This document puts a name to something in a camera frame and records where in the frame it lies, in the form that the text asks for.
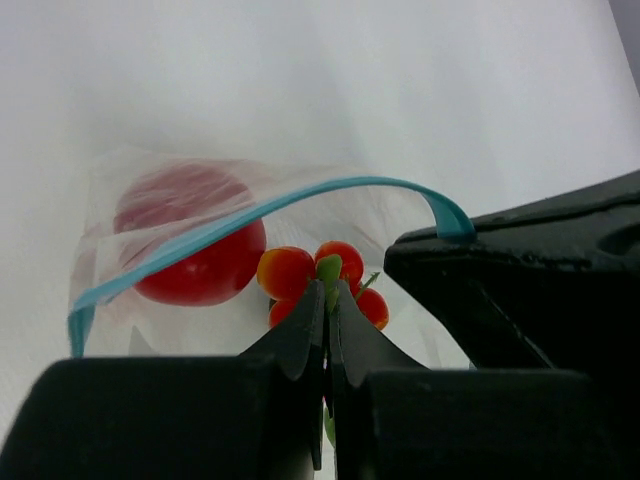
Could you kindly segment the fake cherry tomato bunch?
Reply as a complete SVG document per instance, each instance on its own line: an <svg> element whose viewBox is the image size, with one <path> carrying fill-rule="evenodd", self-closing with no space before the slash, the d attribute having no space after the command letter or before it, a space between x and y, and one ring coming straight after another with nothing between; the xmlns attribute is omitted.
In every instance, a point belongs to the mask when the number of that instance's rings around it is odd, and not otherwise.
<svg viewBox="0 0 640 480"><path fill-rule="evenodd" d="M325 290L325 312L331 314L339 299L336 282L344 281L360 312L377 329L384 329L390 318L389 308L380 293L371 288L379 274L363 279L364 261L359 251L342 241L328 241L314 254L295 246L267 250L257 267L257 282L270 296L268 323L281 323L301 299L313 280Z"/></svg>

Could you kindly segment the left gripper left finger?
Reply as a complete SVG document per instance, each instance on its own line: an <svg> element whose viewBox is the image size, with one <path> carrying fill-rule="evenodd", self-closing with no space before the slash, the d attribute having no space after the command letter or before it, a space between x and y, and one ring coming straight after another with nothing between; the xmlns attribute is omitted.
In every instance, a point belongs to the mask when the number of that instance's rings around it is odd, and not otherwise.
<svg viewBox="0 0 640 480"><path fill-rule="evenodd" d="M5 479L310 479L322 463L325 291L236 356L64 360L31 388Z"/></svg>

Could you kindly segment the clear zip top bag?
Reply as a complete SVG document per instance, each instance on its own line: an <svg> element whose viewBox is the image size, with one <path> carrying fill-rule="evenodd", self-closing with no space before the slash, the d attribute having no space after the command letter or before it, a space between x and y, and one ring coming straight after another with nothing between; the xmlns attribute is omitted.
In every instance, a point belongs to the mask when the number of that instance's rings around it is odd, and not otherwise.
<svg viewBox="0 0 640 480"><path fill-rule="evenodd" d="M417 304L384 274L386 249L423 224L433 224L444 239L475 235L455 202L410 181L339 165L233 159L241 162L237 174L254 202L168 239L126 269L123 249L147 235L113 231L118 200L142 176L187 159L229 160L120 148L94 161L71 278L67 329L72 357L233 355L247 349L268 329L268 298L256 274L232 299L205 307L151 301L134 285L258 219L266 230L266 250L295 246L314 252L332 240L353 245L363 257L365 275L379 274L378 289L401 318L415 313Z"/></svg>

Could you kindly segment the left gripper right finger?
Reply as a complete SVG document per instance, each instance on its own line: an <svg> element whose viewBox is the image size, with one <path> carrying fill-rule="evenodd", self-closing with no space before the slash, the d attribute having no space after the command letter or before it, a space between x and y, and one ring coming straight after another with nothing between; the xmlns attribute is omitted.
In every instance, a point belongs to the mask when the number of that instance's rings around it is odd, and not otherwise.
<svg viewBox="0 0 640 480"><path fill-rule="evenodd" d="M365 318L347 285L327 320L340 479L635 479L638 452L587 376L431 370Z"/></svg>

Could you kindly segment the red fake apple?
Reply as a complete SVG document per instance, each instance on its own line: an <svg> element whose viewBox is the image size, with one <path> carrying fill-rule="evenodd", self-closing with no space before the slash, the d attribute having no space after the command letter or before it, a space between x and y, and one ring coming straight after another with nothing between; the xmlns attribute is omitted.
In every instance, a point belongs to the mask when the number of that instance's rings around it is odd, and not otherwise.
<svg viewBox="0 0 640 480"><path fill-rule="evenodd" d="M168 239L252 204L253 194L237 174L240 166L238 160L187 159L134 181L118 200L113 231L147 238L127 244L123 266L130 269ZM258 219L139 281L134 290L167 305L222 304L249 284L266 245L264 223Z"/></svg>

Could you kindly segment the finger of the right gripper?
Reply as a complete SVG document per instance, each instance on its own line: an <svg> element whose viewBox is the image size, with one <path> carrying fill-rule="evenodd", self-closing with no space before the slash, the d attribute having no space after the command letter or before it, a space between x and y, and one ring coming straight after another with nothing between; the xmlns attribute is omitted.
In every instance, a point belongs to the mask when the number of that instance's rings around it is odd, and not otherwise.
<svg viewBox="0 0 640 480"><path fill-rule="evenodd" d="M403 235L385 272L478 367L639 364L639 176L478 217L477 235Z"/></svg>

